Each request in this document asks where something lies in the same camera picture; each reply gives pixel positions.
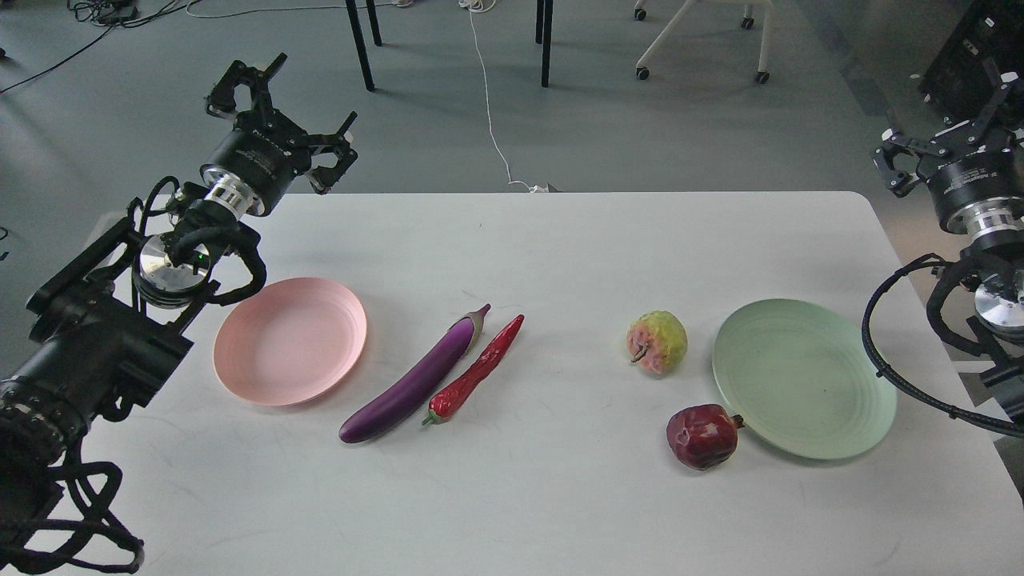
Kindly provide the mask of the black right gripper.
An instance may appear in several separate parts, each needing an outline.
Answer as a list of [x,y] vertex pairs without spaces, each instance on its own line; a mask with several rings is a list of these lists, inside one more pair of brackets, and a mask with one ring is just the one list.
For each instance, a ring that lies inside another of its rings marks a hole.
[[926,141],[886,128],[871,152],[886,190],[906,197],[926,179],[939,227],[950,234],[1022,228],[1022,77],[993,58],[983,69],[992,94],[968,127],[944,129]]

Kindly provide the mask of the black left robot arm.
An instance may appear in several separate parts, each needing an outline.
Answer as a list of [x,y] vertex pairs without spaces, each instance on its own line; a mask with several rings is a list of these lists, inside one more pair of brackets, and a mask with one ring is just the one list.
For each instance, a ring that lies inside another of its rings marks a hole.
[[84,437],[98,417],[121,422],[150,405],[191,349],[184,331],[202,308],[266,285],[260,234],[245,216],[270,215],[301,176],[329,193],[358,156],[355,112],[332,134],[311,134],[275,108],[270,80],[285,60],[231,63],[206,108],[233,128],[202,164],[202,182],[160,180],[28,300],[40,347],[2,382],[3,566],[142,565],[143,540],[110,510],[123,474],[84,462]]

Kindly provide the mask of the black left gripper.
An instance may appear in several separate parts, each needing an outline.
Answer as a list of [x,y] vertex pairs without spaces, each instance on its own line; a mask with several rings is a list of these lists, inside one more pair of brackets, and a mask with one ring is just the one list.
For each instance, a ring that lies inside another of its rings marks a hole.
[[[257,218],[267,216],[292,181],[304,174],[316,194],[328,194],[346,174],[358,153],[349,131],[358,119],[352,110],[333,134],[307,134],[303,128],[272,106],[270,80],[284,66],[286,54],[279,54],[265,70],[233,61],[216,81],[205,98],[210,116],[234,119],[233,131],[220,142],[200,174],[205,186],[224,178],[233,179],[252,197],[246,211]],[[240,113],[234,91],[248,88],[251,108]],[[333,165],[314,166],[322,154],[335,159]]]

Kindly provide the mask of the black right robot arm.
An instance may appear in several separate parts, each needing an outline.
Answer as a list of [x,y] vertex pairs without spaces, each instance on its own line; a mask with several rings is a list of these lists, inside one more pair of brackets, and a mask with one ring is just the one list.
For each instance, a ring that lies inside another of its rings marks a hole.
[[[924,186],[938,227],[961,234],[968,244],[955,260],[926,253],[886,278],[868,299],[861,340],[880,375],[897,390],[992,434],[1020,438],[1022,429],[1022,78],[983,63],[992,91],[968,119],[928,138],[886,129],[874,147],[873,164],[886,189],[907,196]],[[926,321],[937,337],[963,354],[987,358],[980,382],[1002,410],[999,417],[943,402],[908,382],[874,346],[874,307],[882,296],[919,270],[936,277],[925,303]]]

